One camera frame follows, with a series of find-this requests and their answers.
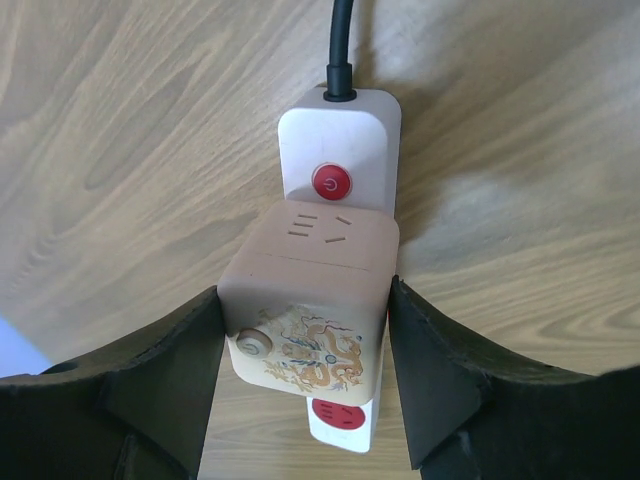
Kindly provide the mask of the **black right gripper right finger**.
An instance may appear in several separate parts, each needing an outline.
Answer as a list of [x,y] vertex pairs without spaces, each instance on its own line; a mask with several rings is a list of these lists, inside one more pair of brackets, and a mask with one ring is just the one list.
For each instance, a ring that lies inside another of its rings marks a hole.
[[411,466],[425,479],[635,479],[639,370],[517,354],[399,279],[389,332]]

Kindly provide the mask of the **beige cube adapter dragon print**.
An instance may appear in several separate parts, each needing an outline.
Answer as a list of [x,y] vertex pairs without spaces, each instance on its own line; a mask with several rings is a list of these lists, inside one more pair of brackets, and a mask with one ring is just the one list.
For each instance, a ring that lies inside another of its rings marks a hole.
[[388,214],[281,200],[217,293],[245,382],[348,406],[371,400],[382,361],[399,227]]

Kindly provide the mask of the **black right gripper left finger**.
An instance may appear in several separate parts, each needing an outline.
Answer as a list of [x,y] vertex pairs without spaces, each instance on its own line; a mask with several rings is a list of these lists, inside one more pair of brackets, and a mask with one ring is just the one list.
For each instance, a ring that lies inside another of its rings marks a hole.
[[197,478],[224,343],[209,288],[101,348],[2,378],[2,478]]

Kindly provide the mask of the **white power strip red sockets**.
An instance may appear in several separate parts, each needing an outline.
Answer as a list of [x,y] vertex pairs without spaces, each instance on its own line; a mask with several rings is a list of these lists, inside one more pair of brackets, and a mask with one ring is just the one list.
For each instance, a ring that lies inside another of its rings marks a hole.
[[371,449],[379,413],[382,340],[396,270],[399,227],[394,220],[401,108],[382,90],[360,89],[330,102],[320,87],[305,94],[278,123],[284,196],[304,210],[293,235],[301,257],[328,268],[334,287],[327,317],[337,329],[321,333],[323,354],[302,369],[328,390],[306,401],[311,435],[354,453]]

